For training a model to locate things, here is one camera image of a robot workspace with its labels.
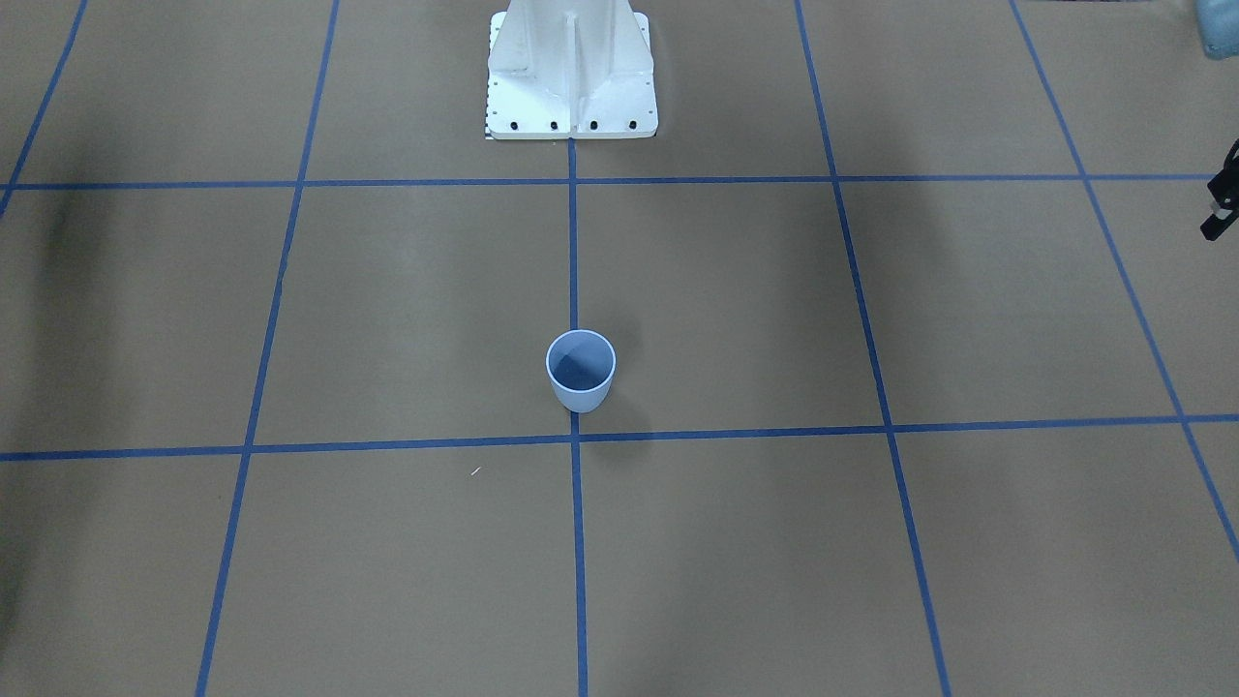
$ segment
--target blue tape line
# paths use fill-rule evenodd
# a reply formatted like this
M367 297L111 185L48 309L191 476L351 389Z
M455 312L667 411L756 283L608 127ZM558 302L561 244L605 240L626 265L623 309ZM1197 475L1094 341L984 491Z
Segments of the blue tape line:
M1145 310L1140 303L1140 298L1136 296L1135 285L1132 285L1131 277L1127 275L1127 269L1123 262L1123 256L1119 254L1119 246L1114 241L1114 234L1110 230L1110 224L1106 222L1105 213L1101 210L1101 203L1097 197L1097 191L1094 191L1093 182L1087 176L1084 161L1080 158L1079 150L1075 147L1075 140L1072 137L1070 129L1067 128L1067 119L1063 118L1063 110L1058 105L1058 98L1054 95L1053 88L1049 87L1049 78L1046 76L1046 69L1041 63L1041 57L1037 54L1037 47L1032 42L1032 35L1028 32L1028 26L1025 24L1023 15L1020 14L1020 7L1016 1L1007 0L1007 5L1011 7L1011 14L1015 16L1015 21L1020 26L1020 33L1023 36L1023 42L1028 48L1028 54L1032 57L1032 63L1037 68L1037 76L1041 78L1041 85L1046 90L1046 97L1049 99L1049 104L1054 109L1054 116L1058 119L1058 126L1063 131L1063 139L1067 140L1067 147L1072 152L1072 160L1075 161L1075 167L1083 177L1084 189L1088 192L1089 202L1093 204L1093 213L1097 215L1097 222L1101 227L1101 234L1105 235L1105 243L1106 246L1110 248L1110 256L1114 259L1114 265L1119 270L1119 277L1123 280L1123 287L1127 292L1127 298L1131 301L1131 308L1136 312L1136 318L1140 322L1140 329L1144 332L1145 340L1149 343L1149 352L1152 354L1154 363L1157 365L1157 373L1161 374L1166 394L1170 396L1171 405L1175 407L1175 415L1178 417L1178 422L1182 426L1183 437L1187 439L1188 448L1192 452L1192 458L1196 461L1196 467L1201 472L1201 479L1204 480L1204 488L1209 494L1209 499L1213 501L1213 510L1217 513L1218 521L1222 524L1222 530L1225 532L1227 540L1230 543L1230 552L1234 555L1235 561L1239 562L1239 537L1235 535L1235 529L1230 522L1230 516L1227 515L1225 505L1222 503L1217 487L1213 484L1213 475L1209 474L1209 467L1206 464L1199 447L1197 447L1196 435L1192 433L1191 421L1183 412L1183 405L1178 399L1178 392L1175 390L1175 383L1171 380L1170 371L1166 369L1166 363L1162 360L1161 350L1157 347L1157 339L1154 338L1149 318L1145 316Z
M987 431L1044 431L1063 428L1121 428L1135 426L1168 426L1180 423L1175 416L1113 417L1088 420L1031 420L1010 422L945 422L892 425L895 433L960 433ZM1239 415L1193 415L1192 423L1239 423ZM631 443L652 441L729 441L747 438L824 438L835 436L878 436L886 433L882 425L805 427L805 428L743 428L720 431L657 431L620 433L580 433L581 443ZM561 446L572 442L574 436L506 436L491 438L425 438L403 441L347 441L322 443L268 443L255 444L249 452L255 456L289 453L351 453L363 451L429 451L444 448L504 448L519 446ZM186 448L129 448L114 451L42 451L0 453L0 463L26 463L40 461L97 461L123 458L192 458L204 456L239 456L244 446L206 446Z
M216 574L216 591L211 597L211 619L207 621L207 638L202 645L202 662L198 665L196 697L206 697L207 680L211 676L211 661L216 655L216 638L219 634L219 615L224 607L224 591L228 588L228 572L232 569L232 552L237 545L237 524L240 521L240 505L245 498L245 480L249 478L249 453L243 453L237 469L237 485L233 489L232 508L228 513L228 530L224 532L224 548L219 556L219 572Z
M254 454L353 453L361 451L432 451L442 448L502 448L571 443L571 436L512 436L499 438L427 438L420 441L357 441L342 443L270 443L254 446Z
M556 177L532 177L532 178L311 178L304 182L310 188L322 188L333 186L563 186L566 178Z
M633 184L647 183L825 183L829 176L596 176L581 177L581 184Z
M829 175L814 176L667 176L667 177L577 177L580 186L642 186L652 183L883 183L914 181L1080 181L1079 175L995 173L995 175ZM1208 181L1207 173L1105 173L1088 175L1093 181ZM151 188L347 188L347 187L439 187L439 186L564 186L563 177L532 178L307 178L297 180L221 180L221 181L81 181L27 182L2 184L9 191L125 191Z
M576 140L567 139L567 317L569 328L580 328L577 321L576 262Z
M1010 173L1010 175L839 175L843 183L873 183L888 181L1079 181L1072 173Z
M581 493L581 416L572 413L572 548L576 560L576 695L590 695L590 660L585 594L585 498Z
M292 188L294 180L248 181L83 181L67 183L19 183L16 191L128 191L147 188Z
M895 469L895 483L900 491L900 506L903 510L903 525L907 529L908 546L912 551L912 562L917 574L917 584L921 589L921 604L924 610L926 628L929 633L929 644L933 649L934 665L938 669L938 683L943 697L950 697L950 678L947 673L947 660L942 650L942 640L938 634L938 619L933 609L933 597L929 593L929 579L926 576L924 561L921 556L921 542L917 535L916 517L912 511L912 501L908 498L907 483L903 478L903 463L900 458L900 448L892 430L891 409L886 397L886 385L882 380L882 368L877 357L877 344L873 340L873 328L869 317L869 307L865 301L865 287L861 282L860 265L856 262L856 249L852 244L851 225L847 222L847 208L844 204L843 186L839 183L839 168L835 163L834 146L830 142L830 129L826 126L826 110L821 99L821 89L818 83L818 71L813 59L813 47L809 42L809 32L804 21L804 7L800 0L795 0L795 19L800 28L800 43L804 48L804 62L809 71L809 84L813 88L813 103L818 110L818 126L821 129L821 145L826 152L826 165L833 177L835 207L839 209L839 227L843 230L844 245L847 249L847 266L851 270L852 286L856 292L856 306L860 311L861 326L865 329L865 344L869 348L870 368L873 373L873 386L877 391L877 402L882 412L882 427L886 432L886 443L891 453L891 465Z
M1178 417L1114 417L1092 420L1030 420L1011 422L961 422L896 425L896 433L958 433L971 431L1037 431L1056 428L1098 428L1123 426L1177 425Z
M17 155L17 162L12 166L12 173L9 175L9 186L5 188L4 194L0 196L0 215L9 208L9 201L12 199L14 186L21 177L21 170L26 166L26 158L30 157L30 149L35 146L35 136L38 135L38 126L43 124L43 116L47 115L47 106L52 103L52 94L56 92L56 85L61 82L61 74L64 73L64 64L69 61L69 52L73 51L73 43L77 41L77 32L82 27L82 17L85 15L85 5L89 0L82 0L78 2L77 14L73 15L73 24L69 26L69 35L64 40L64 47L61 50L61 57L56 61L56 69L52 71L52 79L47 83L47 89L43 90L43 99L38 103L38 110L35 111L35 120L30 124L30 130L26 131L26 141L21 144L21 152Z
M657 431L633 433L582 433L581 443L631 443L644 441L729 441L743 438L808 438L823 436L872 436L886 433L882 426L839 426L820 428L743 428L725 431Z
M1214 175L1208 173L1085 173L1084 178L1093 181L1209 181Z
M35 463L51 461L116 461L121 458L202 458L207 456L239 456L240 446L202 446L190 448L119 448L114 451L45 451L0 453L0 463Z
M1192 423L1239 423L1239 415L1193 415L1187 421Z
M336 19L339 15L339 0L332 0L331 17L327 20L327 37L323 40L322 58L318 63L318 79L315 84L313 102L306 123L305 142L301 147L301 166L297 170L297 186L292 191L292 206L289 209L289 224L284 232L284 245L280 249L280 265L275 275L275 290L271 295L271 308L266 318L266 332L263 338L263 354L258 364L258 378L254 380L254 397L250 402L249 423L245 427L245 444L237 468L237 487L233 491L233 505L228 514L228 530L224 534L224 547L219 558L219 574L216 578L216 592L211 603L211 619L207 623L207 638L202 646L202 664L198 667L197 697L206 697L207 682L211 677L211 662L214 656L216 638L219 633L219 617L223 612L224 593L228 589L228 572L232 568L232 553L237 541L237 527L240 522L242 504L245 498L245 482L249 478L249 462L258 432L258 416L263 406L263 391L266 385L266 370L271 361L271 347L275 343L275 327L280 316L280 301L284 295L284 276L289 267L289 253L296 233L297 214L301 209L302 183L310 167L310 149L313 144L313 131L318 120L318 105L322 102L322 89L327 79L327 66L331 62L331 46L336 35Z
M576 260L576 140L567 139L567 275L569 324L580 328L577 319ZM581 415L570 412L569 438L572 448L572 548L576 562L576 695L590 695L590 654L585 592L585 501L581 493Z

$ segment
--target floor tile square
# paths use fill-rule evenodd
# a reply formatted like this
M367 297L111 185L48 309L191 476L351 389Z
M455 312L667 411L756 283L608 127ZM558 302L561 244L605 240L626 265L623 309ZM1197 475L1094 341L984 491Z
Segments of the floor tile square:
M955 695L1239 685L1239 565L1177 426L900 446Z
M0 449L244 441L290 191L21 191L0 220Z
M1194 5L1020 2L1088 171L1222 166L1239 136L1239 62L1204 57Z
M1075 172L1006 2L810 0L804 15L840 173Z
M582 431L881 423L828 184L579 196L580 321L618 355Z
M632 5L649 16L658 135L581 142L581 176L828 173L792 2Z
M26 142L77 12L76 0L0 5L0 181Z
M1239 423L1193 425L1192 433L1234 526L1239 524Z
M256 457L211 693L575 695L570 461Z
M1079 183L845 197L895 421L1173 413Z
M561 186L306 191L259 441L566 433L566 209Z
M330 2L94 0L22 181L295 178Z
M1208 241L1204 182L1099 181L1101 209L1188 413L1239 412L1239 229Z
M0 695L188 695L237 458L0 464Z
M937 695L882 437L581 447L590 693Z
M507 2L343 2L316 178L567 176L564 144L486 139L487 36Z

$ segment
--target white cup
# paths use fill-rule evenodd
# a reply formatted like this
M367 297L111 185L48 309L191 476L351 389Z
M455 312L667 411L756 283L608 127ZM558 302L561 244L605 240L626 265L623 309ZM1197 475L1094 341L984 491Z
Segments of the white cup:
M596 331L566 331L546 350L546 378L555 397L570 412L584 415L597 410L615 375L615 347Z

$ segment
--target blue object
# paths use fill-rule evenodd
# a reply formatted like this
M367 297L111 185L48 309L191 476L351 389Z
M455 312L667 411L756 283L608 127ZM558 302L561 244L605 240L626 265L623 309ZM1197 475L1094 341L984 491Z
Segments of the blue object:
M1220 61L1239 56L1239 2L1235 0L1196 0L1204 54Z
M570 412L598 409L616 375L616 350L605 336L587 328L564 332L546 350L546 376L555 397Z

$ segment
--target floor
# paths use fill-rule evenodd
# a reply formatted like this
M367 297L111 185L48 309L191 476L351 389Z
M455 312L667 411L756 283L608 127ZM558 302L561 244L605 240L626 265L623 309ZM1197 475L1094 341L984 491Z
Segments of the floor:
M642 0L612 142L502 5L0 1L0 695L1235 693L1191 0Z

